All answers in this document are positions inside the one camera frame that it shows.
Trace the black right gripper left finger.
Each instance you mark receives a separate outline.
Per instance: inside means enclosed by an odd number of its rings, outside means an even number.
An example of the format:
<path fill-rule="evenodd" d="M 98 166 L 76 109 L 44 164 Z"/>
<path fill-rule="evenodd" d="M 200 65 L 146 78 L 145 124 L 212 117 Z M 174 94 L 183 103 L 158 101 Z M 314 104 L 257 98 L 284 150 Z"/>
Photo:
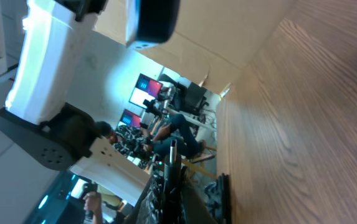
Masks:
<path fill-rule="evenodd" d="M 124 224 L 160 224 L 163 222 L 164 179 L 158 175 L 151 177 L 133 211 Z"/>

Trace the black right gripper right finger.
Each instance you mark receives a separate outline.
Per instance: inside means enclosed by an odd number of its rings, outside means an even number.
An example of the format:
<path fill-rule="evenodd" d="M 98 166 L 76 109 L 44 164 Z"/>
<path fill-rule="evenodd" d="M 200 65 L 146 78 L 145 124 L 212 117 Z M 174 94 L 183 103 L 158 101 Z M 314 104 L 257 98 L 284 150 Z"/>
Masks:
<path fill-rule="evenodd" d="M 229 176 L 222 173 L 217 180 L 205 189 L 208 200 L 205 202 L 189 181 L 181 189 L 181 211 L 186 224 L 231 224 L 231 192 Z"/>

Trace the blue Galaxy smartphone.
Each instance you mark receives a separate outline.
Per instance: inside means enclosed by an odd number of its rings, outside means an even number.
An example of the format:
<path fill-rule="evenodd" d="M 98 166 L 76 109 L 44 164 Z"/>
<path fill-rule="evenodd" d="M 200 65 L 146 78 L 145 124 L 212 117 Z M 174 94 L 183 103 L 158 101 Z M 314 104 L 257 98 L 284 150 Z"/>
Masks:
<path fill-rule="evenodd" d="M 143 50 L 167 42 L 178 20 L 180 0 L 126 2 L 126 46 Z"/>

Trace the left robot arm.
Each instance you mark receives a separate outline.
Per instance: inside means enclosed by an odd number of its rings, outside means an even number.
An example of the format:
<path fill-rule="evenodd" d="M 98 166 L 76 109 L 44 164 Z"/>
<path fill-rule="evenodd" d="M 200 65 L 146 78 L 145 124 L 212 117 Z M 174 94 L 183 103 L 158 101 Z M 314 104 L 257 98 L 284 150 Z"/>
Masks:
<path fill-rule="evenodd" d="M 121 155 L 86 112 L 65 100 L 105 1 L 29 1 L 17 75 L 0 109 L 0 131 L 38 163 L 93 180 L 129 204 L 150 176 Z"/>

